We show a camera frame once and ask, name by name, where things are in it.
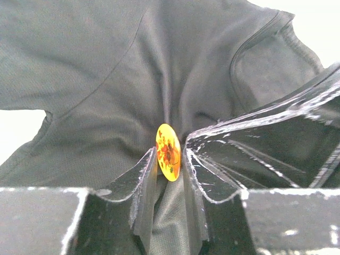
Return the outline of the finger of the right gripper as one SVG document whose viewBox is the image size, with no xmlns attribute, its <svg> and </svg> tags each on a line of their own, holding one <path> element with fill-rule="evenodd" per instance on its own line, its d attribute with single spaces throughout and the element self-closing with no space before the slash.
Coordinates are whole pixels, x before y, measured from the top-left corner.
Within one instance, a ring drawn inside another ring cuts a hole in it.
<svg viewBox="0 0 340 255">
<path fill-rule="evenodd" d="M 338 187 L 339 64 L 279 100 L 195 131 L 185 155 L 195 171 L 235 187 Z"/>
</svg>

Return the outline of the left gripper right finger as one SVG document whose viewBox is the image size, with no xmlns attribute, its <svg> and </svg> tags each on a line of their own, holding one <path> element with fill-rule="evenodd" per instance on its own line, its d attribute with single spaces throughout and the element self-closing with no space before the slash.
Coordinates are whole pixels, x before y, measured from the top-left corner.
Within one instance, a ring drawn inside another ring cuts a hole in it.
<svg viewBox="0 0 340 255">
<path fill-rule="evenodd" d="M 228 190 L 190 149 L 183 167 L 191 254 L 339 254 L 339 189 Z"/>
</svg>

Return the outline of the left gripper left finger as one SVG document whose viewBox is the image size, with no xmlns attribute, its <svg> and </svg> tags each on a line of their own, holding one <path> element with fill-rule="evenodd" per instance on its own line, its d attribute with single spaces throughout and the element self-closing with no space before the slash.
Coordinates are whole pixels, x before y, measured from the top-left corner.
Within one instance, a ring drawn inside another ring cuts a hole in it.
<svg viewBox="0 0 340 255">
<path fill-rule="evenodd" d="M 1 254 L 148 254 L 157 151 L 108 186 L 1 188 Z"/>
</svg>

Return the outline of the orange round brooch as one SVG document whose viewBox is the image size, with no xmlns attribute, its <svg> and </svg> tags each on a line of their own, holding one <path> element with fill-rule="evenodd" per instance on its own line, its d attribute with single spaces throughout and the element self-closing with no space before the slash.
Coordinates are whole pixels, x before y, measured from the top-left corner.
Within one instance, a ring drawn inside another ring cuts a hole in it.
<svg viewBox="0 0 340 255">
<path fill-rule="evenodd" d="M 181 168 L 181 146 L 173 128 L 163 123 L 156 134 L 157 160 L 163 175 L 175 182 Z"/>
</svg>

